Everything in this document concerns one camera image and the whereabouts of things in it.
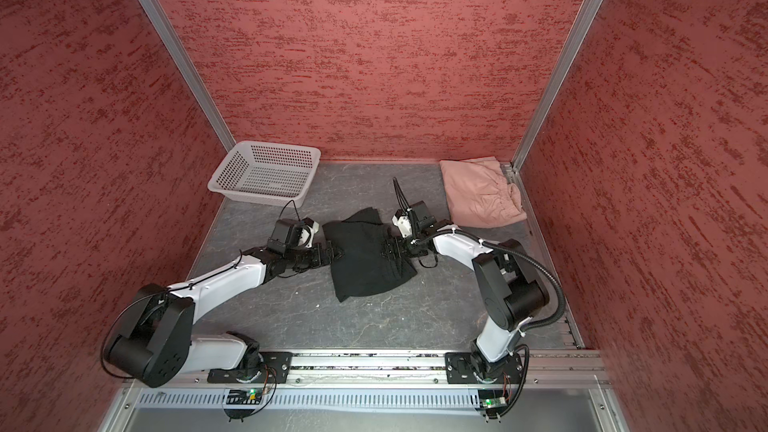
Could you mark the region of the pink shorts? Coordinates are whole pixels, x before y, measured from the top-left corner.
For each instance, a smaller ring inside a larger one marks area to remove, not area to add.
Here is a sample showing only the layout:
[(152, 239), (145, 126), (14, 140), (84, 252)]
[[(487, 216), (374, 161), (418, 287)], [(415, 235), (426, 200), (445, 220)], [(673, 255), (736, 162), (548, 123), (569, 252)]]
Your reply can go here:
[(439, 163), (451, 220), (460, 227), (500, 228), (527, 219), (519, 188), (495, 157)]

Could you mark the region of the black shorts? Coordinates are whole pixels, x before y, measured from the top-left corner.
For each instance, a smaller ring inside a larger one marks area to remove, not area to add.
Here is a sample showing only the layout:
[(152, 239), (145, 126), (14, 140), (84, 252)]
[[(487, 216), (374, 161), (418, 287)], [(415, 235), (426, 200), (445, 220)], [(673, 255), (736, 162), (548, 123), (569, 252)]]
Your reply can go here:
[(417, 276), (399, 240), (380, 218), (379, 211), (364, 208), (352, 216), (323, 226), (327, 241), (341, 255), (331, 265), (338, 301), (389, 292)]

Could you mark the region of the white plastic basket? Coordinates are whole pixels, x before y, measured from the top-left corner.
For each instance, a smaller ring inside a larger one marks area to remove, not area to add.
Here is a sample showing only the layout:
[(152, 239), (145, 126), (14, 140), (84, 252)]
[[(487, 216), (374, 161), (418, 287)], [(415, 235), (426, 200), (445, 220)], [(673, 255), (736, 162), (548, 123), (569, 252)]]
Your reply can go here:
[(269, 206), (293, 201), (300, 208), (320, 158), (314, 147), (242, 141), (227, 153), (207, 188), (232, 201)]

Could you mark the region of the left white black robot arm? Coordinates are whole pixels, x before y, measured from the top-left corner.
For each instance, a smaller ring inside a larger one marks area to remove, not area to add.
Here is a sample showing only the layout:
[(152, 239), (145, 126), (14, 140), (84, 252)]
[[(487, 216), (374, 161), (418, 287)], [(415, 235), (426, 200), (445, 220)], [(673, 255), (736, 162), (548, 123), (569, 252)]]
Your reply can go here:
[(329, 266), (343, 257), (330, 241), (274, 250), (254, 247), (232, 262), (186, 282), (142, 287), (115, 319), (101, 344), (110, 376), (157, 388), (178, 375), (222, 370), (240, 383), (265, 378), (259, 343), (237, 332), (195, 335), (195, 324), (236, 296), (281, 276)]

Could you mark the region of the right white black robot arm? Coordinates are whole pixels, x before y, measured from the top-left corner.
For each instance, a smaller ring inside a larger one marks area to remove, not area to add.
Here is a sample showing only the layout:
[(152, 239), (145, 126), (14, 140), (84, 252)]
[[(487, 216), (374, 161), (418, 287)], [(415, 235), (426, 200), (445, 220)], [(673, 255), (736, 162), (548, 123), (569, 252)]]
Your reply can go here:
[(474, 273), (487, 320), (472, 344), (468, 362), (478, 380), (495, 380), (524, 336), (523, 327), (550, 302), (540, 264), (515, 239), (487, 241), (433, 219), (416, 229), (401, 211), (392, 217), (392, 223), (399, 232), (396, 243), (401, 254), (421, 258), (433, 252)]

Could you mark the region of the left green circuit board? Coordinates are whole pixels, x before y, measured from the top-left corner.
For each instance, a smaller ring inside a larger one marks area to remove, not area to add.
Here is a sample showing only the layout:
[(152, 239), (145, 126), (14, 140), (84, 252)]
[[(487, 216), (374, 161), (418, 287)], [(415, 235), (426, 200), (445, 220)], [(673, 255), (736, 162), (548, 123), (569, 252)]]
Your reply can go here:
[(230, 389), (225, 399), (226, 407), (256, 407), (262, 402), (262, 393), (255, 389)]

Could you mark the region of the green circuit board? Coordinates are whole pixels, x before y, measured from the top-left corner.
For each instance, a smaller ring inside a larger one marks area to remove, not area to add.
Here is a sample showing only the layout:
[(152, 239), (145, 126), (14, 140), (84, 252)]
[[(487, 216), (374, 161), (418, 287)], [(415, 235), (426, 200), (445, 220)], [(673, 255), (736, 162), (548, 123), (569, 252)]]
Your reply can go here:
[(230, 389), (225, 399), (226, 407), (256, 407), (262, 402), (262, 393), (255, 389)]
[(478, 408), (482, 411), (497, 414), (509, 405), (507, 394), (501, 389), (481, 389), (477, 391), (477, 395)]

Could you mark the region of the right green circuit board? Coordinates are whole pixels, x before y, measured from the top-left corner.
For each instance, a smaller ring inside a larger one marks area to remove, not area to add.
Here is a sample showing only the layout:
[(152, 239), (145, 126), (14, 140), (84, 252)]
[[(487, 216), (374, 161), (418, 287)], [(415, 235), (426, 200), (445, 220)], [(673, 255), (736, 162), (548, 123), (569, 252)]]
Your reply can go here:
[(497, 414), (509, 405), (507, 394), (501, 389), (481, 389), (477, 391), (477, 395), (478, 408), (482, 411)]

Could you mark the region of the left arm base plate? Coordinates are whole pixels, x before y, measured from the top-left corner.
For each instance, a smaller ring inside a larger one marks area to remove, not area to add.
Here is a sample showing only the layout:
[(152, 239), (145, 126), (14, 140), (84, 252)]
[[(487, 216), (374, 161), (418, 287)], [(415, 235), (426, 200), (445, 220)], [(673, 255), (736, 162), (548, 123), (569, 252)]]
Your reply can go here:
[(260, 352), (259, 363), (245, 372), (212, 369), (208, 372), (210, 384), (257, 385), (276, 381), (284, 384), (290, 371), (294, 354), (284, 351)]

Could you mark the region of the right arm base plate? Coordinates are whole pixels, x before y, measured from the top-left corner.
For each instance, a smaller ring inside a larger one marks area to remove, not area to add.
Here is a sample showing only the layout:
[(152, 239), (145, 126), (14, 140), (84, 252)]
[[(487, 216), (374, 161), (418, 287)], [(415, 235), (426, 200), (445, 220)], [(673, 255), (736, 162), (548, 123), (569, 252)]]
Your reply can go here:
[(448, 352), (444, 356), (447, 382), (456, 384), (519, 384), (524, 362), (519, 355), (507, 355), (489, 362), (480, 352)]

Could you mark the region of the aluminium mounting rail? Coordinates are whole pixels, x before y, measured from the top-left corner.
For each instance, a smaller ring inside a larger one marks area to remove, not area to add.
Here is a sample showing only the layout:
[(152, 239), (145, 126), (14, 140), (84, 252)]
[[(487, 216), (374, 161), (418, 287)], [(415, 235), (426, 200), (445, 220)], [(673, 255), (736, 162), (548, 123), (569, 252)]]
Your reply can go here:
[[(500, 388), (504, 385), (447, 382), (444, 356), (450, 351), (398, 349), (294, 349), (282, 388)], [(601, 354), (595, 350), (543, 349), (530, 352), (527, 388), (610, 389)]]

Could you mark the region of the right corner aluminium post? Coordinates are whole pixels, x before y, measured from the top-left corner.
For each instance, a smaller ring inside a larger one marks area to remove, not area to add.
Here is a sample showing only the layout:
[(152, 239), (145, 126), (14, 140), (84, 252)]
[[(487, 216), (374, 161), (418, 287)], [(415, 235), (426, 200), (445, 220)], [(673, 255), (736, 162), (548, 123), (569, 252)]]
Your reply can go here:
[(536, 137), (547, 119), (603, 1), (582, 1), (539, 103), (511, 161), (513, 174), (519, 175), (522, 171), (525, 160), (532, 150)]

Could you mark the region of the corner aluminium post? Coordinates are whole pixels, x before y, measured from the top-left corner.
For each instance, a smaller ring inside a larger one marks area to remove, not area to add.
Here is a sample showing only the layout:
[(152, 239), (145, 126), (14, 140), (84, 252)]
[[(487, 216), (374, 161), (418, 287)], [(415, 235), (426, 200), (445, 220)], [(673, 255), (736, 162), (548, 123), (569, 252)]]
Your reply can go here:
[(547, 119), (603, 1), (582, 1), (539, 103), (511, 161), (513, 174), (519, 175), (522, 171), (525, 160), (532, 150), (536, 137)]
[(235, 145), (234, 137), (160, 1), (138, 1), (215, 135), (227, 151), (231, 150)]

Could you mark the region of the left corner aluminium post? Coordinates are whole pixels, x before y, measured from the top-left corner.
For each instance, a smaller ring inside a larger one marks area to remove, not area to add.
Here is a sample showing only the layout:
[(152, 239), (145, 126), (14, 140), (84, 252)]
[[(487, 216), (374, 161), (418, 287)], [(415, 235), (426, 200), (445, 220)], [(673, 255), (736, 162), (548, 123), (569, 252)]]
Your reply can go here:
[(231, 150), (235, 145), (234, 137), (160, 1), (138, 1), (215, 135), (227, 151)]

